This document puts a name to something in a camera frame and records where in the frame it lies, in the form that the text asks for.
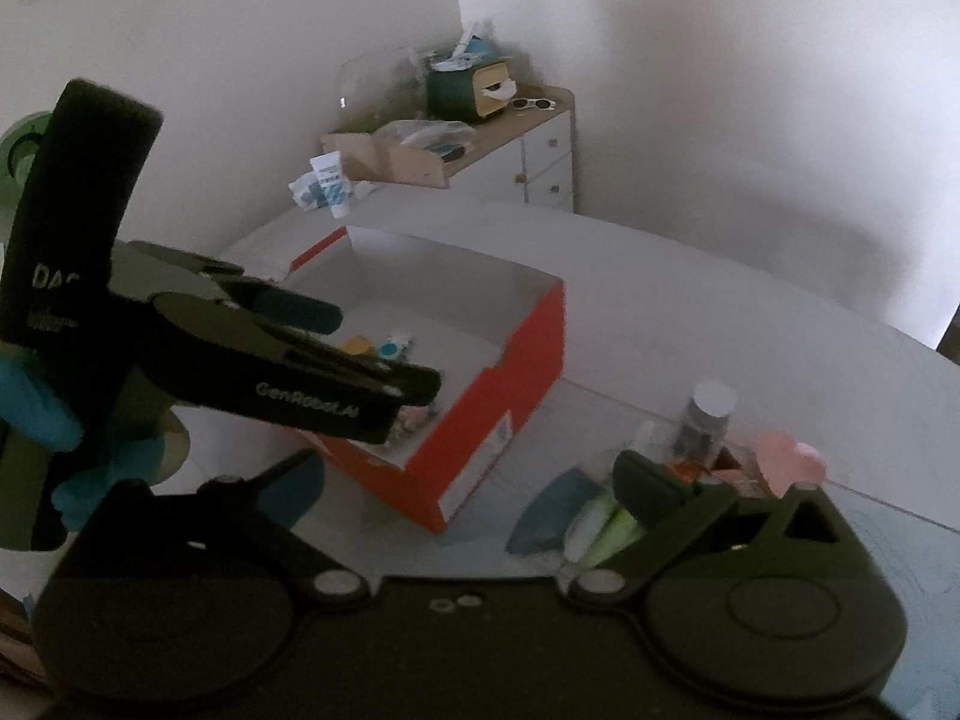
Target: wall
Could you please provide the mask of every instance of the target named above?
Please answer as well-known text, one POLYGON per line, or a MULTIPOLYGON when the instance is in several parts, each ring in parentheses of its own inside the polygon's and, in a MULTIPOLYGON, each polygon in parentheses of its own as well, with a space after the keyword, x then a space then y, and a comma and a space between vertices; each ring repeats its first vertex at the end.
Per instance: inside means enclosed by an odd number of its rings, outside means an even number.
POLYGON ((577 95, 581 210, 934 346, 960 302, 960 0, 460 0, 577 95))
POLYGON ((289 207, 344 61, 459 34, 457 0, 0 0, 0 131, 73 76, 152 103, 121 234, 214 253, 289 207))

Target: white label on box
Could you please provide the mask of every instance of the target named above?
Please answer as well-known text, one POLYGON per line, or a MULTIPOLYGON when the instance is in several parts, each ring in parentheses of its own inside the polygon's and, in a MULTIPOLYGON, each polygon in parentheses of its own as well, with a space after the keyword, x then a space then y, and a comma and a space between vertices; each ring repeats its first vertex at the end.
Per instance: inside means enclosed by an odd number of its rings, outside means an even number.
POLYGON ((507 444, 513 437, 514 420, 510 412, 507 412, 497 420, 496 425, 493 425, 486 439, 480 442, 463 470, 457 474, 440 497, 438 505, 445 521, 449 522, 450 518, 456 514, 457 509, 467 500, 467 496, 473 492, 473 488, 477 486, 488 469, 496 463, 496 459, 503 454, 503 450, 507 448, 507 444))

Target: blue glove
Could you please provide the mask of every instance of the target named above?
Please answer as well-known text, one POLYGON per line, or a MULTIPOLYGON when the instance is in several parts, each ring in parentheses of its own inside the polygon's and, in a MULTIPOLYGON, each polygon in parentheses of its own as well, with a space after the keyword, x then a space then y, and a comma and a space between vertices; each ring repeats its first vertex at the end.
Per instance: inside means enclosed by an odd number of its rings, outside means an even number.
MULTIPOLYGON (((83 426, 42 377, 29 352, 0 351, 0 419, 53 452, 80 445, 83 426)), ((51 495, 68 531, 83 528, 110 488, 121 479, 157 477, 162 437, 130 437, 109 424, 97 448, 97 464, 58 485, 51 495)))

